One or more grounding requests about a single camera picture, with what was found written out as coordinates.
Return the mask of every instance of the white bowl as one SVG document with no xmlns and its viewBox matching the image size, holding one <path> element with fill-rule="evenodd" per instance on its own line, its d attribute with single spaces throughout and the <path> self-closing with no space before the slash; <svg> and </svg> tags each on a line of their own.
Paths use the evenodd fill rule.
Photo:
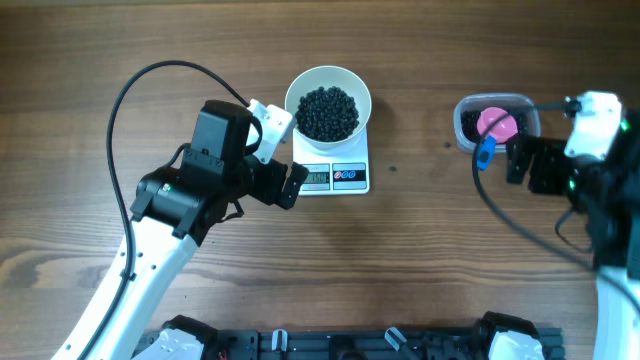
<svg viewBox="0 0 640 360">
<path fill-rule="evenodd" d="M 289 86 L 287 97 L 284 100 L 284 109 L 294 115 L 298 111 L 300 98 L 306 96 L 308 92 L 316 90 L 320 86 L 329 89 L 332 86 L 339 87 L 348 96 L 352 96 L 358 110 L 358 126 L 348 138 L 335 142 L 324 142 L 310 139 L 298 131 L 298 125 L 293 131 L 297 132 L 311 146 L 327 150 L 335 146 L 344 144 L 358 135 L 367 126 L 371 116 L 371 94 L 364 81 L 353 72 L 338 66 L 325 65 L 309 69 L 300 74 Z"/>
</svg>

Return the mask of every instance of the blue clip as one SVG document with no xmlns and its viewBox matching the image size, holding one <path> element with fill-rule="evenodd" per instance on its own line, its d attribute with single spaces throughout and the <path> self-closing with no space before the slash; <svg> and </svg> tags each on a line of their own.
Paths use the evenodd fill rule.
<svg viewBox="0 0 640 360">
<path fill-rule="evenodd" d="M 478 169 L 485 171 L 491 165 L 493 160 L 493 154 L 496 150 L 498 142 L 493 136 L 489 136 L 480 146 L 480 153 L 478 154 Z"/>
</svg>

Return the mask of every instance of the digital kitchen scale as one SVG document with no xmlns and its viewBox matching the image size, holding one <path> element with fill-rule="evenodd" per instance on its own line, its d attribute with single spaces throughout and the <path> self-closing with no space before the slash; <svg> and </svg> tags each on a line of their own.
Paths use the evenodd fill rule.
<svg viewBox="0 0 640 360">
<path fill-rule="evenodd" d="M 293 132 L 293 161 L 309 169 L 301 196 L 353 195 L 369 192 L 367 129 L 330 149 L 318 149 Z"/>
</svg>

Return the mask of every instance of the wood grain surface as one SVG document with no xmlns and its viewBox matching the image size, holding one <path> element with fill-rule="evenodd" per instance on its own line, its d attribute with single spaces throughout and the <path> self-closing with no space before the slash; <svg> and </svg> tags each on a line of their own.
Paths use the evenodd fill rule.
<svg viewBox="0 0 640 360">
<path fill-rule="evenodd" d="M 464 326 L 490 310 L 562 327 L 568 358 L 590 358 L 592 276 L 490 213 L 455 147 L 452 113 L 484 92 L 544 103 L 599 89 L 638 105 L 638 10 L 551 0 L 0 10 L 0 358 L 51 357 L 99 285 L 123 234 L 107 118 L 134 72 L 174 58 L 277 105 L 308 68 L 354 71 L 373 95 L 372 189 L 300 198 L 288 212 L 244 199 L 247 215 L 210 231 L 149 328 L 177 314 L 236 329 Z M 232 101 L 189 69 L 157 70 L 132 88 L 114 140 L 127 204 L 191 138 L 207 99 Z M 566 137 L 571 127 L 543 114 L 542 128 Z M 290 144 L 277 159 L 291 162 Z M 491 195 L 559 244 L 552 226 L 568 202 L 507 185 L 503 162 L 483 174 Z M 583 221 L 566 233 L 587 244 Z"/>
</svg>

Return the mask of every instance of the black beans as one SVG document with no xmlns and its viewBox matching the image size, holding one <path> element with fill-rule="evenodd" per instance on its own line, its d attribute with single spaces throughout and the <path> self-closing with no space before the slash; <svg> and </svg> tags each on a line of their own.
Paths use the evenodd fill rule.
<svg viewBox="0 0 640 360">
<path fill-rule="evenodd" d="M 507 112 L 515 119 L 518 126 L 518 134 L 527 135 L 529 133 L 527 114 L 507 110 Z M 478 119 L 480 119 L 480 111 L 465 111 L 460 115 L 460 123 L 462 124 L 462 133 L 471 142 L 478 143 L 480 134 L 478 133 Z"/>
<path fill-rule="evenodd" d="M 344 140 L 359 124 L 355 101 L 335 86 L 301 97 L 295 117 L 303 135 L 323 142 Z"/>
</svg>

